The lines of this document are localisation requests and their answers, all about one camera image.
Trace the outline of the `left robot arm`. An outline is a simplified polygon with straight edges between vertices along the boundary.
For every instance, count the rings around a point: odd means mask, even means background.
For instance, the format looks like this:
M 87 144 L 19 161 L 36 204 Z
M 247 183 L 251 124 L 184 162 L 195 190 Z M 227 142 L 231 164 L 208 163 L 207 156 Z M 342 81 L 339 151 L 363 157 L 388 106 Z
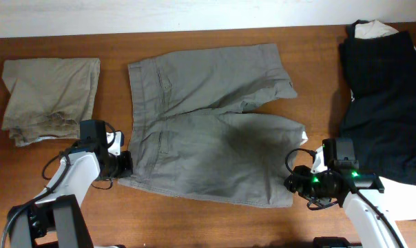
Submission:
M 133 162 L 123 151 L 124 134 L 109 123 L 80 123 L 80 138 L 55 157 L 59 168 L 44 189 L 28 202 L 10 209 L 1 246 L 38 247 L 37 239 L 50 232 L 57 240 L 45 247 L 93 247 L 81 204 L 94 182 L 112 184 L 129 176 Z

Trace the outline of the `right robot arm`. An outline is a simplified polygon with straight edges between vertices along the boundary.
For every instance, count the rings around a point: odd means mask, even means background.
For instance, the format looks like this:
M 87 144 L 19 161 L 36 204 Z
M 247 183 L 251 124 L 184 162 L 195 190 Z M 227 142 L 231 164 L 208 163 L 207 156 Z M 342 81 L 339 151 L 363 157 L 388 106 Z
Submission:
M 291 168 L 289 157 L 302 151 L 316 160 L 314 150 L 295 148 L 285 156 L 290 175 L 284 186 L 307 200 L 311 211 L 339 206 L 352 222 L 361 247 L 407 246 L 384 201 L 385 186 L 373 172 L 360 171 L 353 142 L 349 138 L 328 138 L 322 141 L 325 169 L 313 173 L 305 166 Z

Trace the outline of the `grey shorts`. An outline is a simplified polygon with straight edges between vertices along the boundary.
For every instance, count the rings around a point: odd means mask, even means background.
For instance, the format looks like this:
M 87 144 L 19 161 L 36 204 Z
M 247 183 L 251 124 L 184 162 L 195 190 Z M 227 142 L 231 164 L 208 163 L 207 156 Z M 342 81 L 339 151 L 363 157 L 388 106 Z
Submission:
M 305 126 L 258 113 L 297 92 L 274 43 L 185 50 L 128 66 L 133 171 L 119 183 L 194 200 L 290 207 Z

